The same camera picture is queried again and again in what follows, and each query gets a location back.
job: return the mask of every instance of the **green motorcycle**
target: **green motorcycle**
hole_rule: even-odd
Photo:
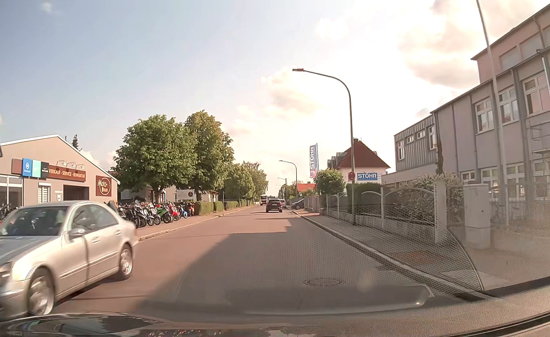
[[[173,221],[173,216],[171,215],[171,212],[169,212],[169,209],[165,205],[161,205],[160,207],[157,207],[157,214],[159,215],[161,220],[166,224]]]

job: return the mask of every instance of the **tiled sidewalk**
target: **tiled sidewalk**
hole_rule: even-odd
[[[489,290],[550,276],[550,239],[522,238],[517,234],[494,231],[493,245],[488,249],[456,245],[435,246],[409,240],[376,228],[353,226],[335,218],[298,211],[303,217],[317,221],[334,231],[376,249],[410,267],[445,280],[457,280],[471,284],[476,278],[465,270],[465,261],[470,259],[477,271],[483,289]]]

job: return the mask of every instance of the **curb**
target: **curb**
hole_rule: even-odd
[[[148,240],[148,239],[150,239],[150,238],[152,238],[152,237],[155,237],[155,236],[159,236],[159,235],[171,233],[171,232],[174,232],[174,231],[176,231],[176,230],[184,229],[184,228],[189,227],[189,226],[194,226],[194,225],[197,225],[197,224],[201,224],[201,223],[206,222],[206,221],[208,221],[208,220],[220,218],[220,217],[223,217],[224,215],[227,215],[227,214],[232,214],[232,213],[235,213],[235,212],[239,212],[239,211],[241,211],[241,210],[243,210],[243,209],[244,209],[244,208],[240,208],[239,210],[231,211],[231,212],[229,212],[229,213],[224,213],[224,214],[220,214],[220,215],[213,215],[212,218],[207,218],[207,219],[204,219],[204,220],[202,220],[202,221],[195,222],[195,223],[193,223],[193,224],[188,224],[188,225],[181,226],[181,227],[177,227],[177,228],[166,229],[166,230],[162,230],[162,231],[160,231],[160,232],[156,232],[156,233],[151,233],[151,234],[146,234],[146,235],[138,236],[138,242],[144,241],[144,240]]]
[[[390,267],[394,271],[399,272],[400,274],[407,276],[415,281],[423,282],[424,284],[431,286],[433,288],[436,288],[437,290],[441,290],[444,293],[447,293],[447,290],[450,289],[450,294],[454,295],[456,297],[460,297],[466,300],[481,300],[481,299],[490,299],[491,296],[484,295],[482,293],[479,293],[478,291],[468,289],[466,287],[462,287],[458,284],[454,284],[450,281],[444,280],[442,278],[438,278],[436,276],[433,276],[431,274],[422,272],[418,269],[415,269],[413,267],[410,267],[406,264],[403,264],[399,262],[398,260],[387,256],[380,251],[371,248],[367,245],[365,245],[362,242],[359,242],[357,240],[352,239],[351,237],[347,236],[346,234],[342,234],[334,229],[331,229],[316,220],[310,219],[310,217],[305,217],[301,214],[298,214],[296,211],[292,211],[295,215],[298,215],[299,217],[305,219],[306,221],[314,224],[315,226],[323,229],[324,231],[328,232],[329,234],[337,237],[338,239],[348,243],[350,246],[358,249],[359,251],[363,252],[364,254],[373,257],[378,262],[382,263],[386,267]]]

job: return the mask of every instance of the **red roof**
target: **red roof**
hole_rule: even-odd
[[[307,189],[314,189],[316,187],[315,183],[299,183],[298,192],[306,192]]]
[[[350,162],[350,148],[345,150],[347,153],[344,159],[342,159],[335,169],[340,167],[349,168],[352,167]],[[383,159],[381,159],[375,152],[369,149],[361,140],[354,139],[354,166],[355,167],[384,167],[389,169]]]

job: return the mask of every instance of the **sidewalk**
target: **sidewalk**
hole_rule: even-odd
[[[235,213],[242,211],[244,209],[249,209],[252,206],[245,206],[245,207],[239,207],[232,211],[223,211],[223,212],[214,212],[211,214],[206,215],[194,215],[193,217],[188,217],[187,219],[181,218],[178,221],[173,221],[168,224],[161,222],[160,225],[154,225],[154,226],[145,226],[142,228],[136,229],[136,236],[138,237],[138,241],[143,241],[146,239],[150,239],[155,236],[163,235],[169,232],[173,232],[174,230],[179,230],[182,228],[186,228],[189,226],[193,226],[196,224],[199,224],[201,222],[205,222],[208,220],[212,220],[218,217],[222,217],[223,215]]]
[[[488,249],[462,247],[453,238],[442,246],[410,240],[377,228],[309,213],[297,213],[360,242],[388,258],[435,277],[480,290],[511,286],[550,276],[550,238],[520,237],[494,230]]]

